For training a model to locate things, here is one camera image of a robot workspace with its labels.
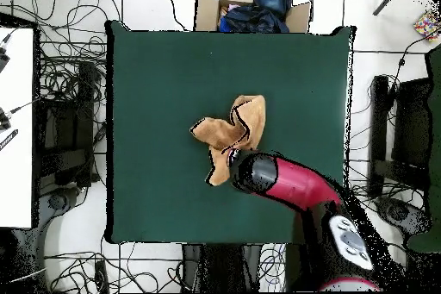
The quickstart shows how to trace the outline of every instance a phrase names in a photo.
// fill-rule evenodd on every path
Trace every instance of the cardboard box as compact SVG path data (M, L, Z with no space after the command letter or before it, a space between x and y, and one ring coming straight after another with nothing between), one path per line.
M252 0L196 0L194 31L217 31L219 12L222 6L229 4L244 5ZM307 33L309 30L311 3L293 6L286 16L286 25L290 33Z

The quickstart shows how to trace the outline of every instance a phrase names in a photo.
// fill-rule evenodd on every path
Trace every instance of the brown cloth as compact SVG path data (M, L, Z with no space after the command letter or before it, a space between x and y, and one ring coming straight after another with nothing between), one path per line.
M206 182L217 186L230 178L228 150L256 149L265 126L265 99L262 95L239 96L230 111L230 122L203 118L190 132L197 140L208 143L212 169Z

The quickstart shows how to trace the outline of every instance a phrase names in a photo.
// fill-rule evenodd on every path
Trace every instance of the blue fabric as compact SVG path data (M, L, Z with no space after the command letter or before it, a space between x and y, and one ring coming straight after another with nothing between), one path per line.
M227 20L225 20L224 16L220 19L219 31L222 32L222 33L229 33L229 32L231 32L231 28L228 25Z

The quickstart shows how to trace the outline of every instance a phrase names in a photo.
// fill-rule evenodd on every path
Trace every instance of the green tabletop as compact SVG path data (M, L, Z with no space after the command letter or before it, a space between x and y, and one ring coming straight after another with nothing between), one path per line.
M351 28L334 35L131 32L113 52L113 242L289 242L294 212L205 183L208 146L189 129L261 94L259 148L343 181Z

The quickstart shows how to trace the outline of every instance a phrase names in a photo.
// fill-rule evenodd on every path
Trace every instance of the white table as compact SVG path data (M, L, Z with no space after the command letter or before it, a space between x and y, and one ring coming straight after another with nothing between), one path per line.
M11 31L0 28L0 41ZM9 63L0 72L0 108L10 111L31 102L34 60L33 30L16 30L6 54ZM0 142L14 129L18 135L0 151L0 227L30 228L32 208L32 105L11 119L11 128L0 133Z

